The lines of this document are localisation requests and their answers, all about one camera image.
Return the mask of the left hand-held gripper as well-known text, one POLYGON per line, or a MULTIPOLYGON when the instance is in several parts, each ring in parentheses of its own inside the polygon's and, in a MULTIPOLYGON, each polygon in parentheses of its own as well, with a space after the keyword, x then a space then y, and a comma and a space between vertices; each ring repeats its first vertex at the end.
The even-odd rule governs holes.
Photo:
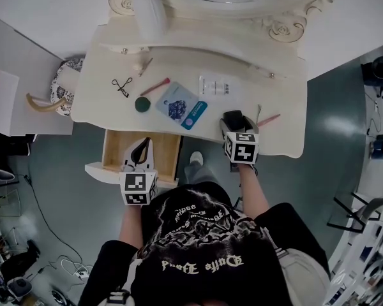
POLYGON ((145 137, 132 143, 124 153, 119 185, 126 206, 149 205, 156 196, 158 172, 154 169, 153 141, 145 137))

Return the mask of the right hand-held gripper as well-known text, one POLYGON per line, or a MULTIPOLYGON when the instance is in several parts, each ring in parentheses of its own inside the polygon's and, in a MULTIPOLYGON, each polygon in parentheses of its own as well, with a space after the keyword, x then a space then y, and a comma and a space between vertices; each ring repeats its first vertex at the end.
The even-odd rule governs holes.
POLYGON ((238 172, 238 165, 245 164, 253 168, 259 153, 259 128, 249 117, 242 117, 241 133, 232 132, 229 120, 223 117, 219 121, 224 140, 223 149, 230 162, 230 171, 238 172))

